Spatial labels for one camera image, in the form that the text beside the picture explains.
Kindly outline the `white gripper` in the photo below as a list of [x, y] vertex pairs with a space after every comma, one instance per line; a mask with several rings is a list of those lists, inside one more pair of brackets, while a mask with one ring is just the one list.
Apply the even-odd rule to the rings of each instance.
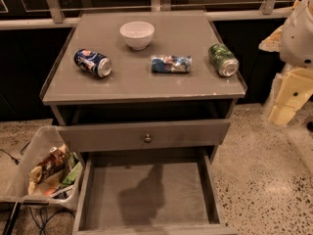
[[313, 95], [313, 0], [301, 0], [286, 19], [261, 41], [258, 48], [279, 52], [283, 62], [294, 68], [282, 76], [268, 121], [287, 125]]

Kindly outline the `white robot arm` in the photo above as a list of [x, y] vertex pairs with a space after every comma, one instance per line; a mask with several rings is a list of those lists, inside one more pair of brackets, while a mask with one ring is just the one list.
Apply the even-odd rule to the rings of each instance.
[[284, 24], [258, 48], [278, 52], [288, 67], [268, 117], [271, 123], [287, 125], [313, 95], [313, 0], [295, 2]]

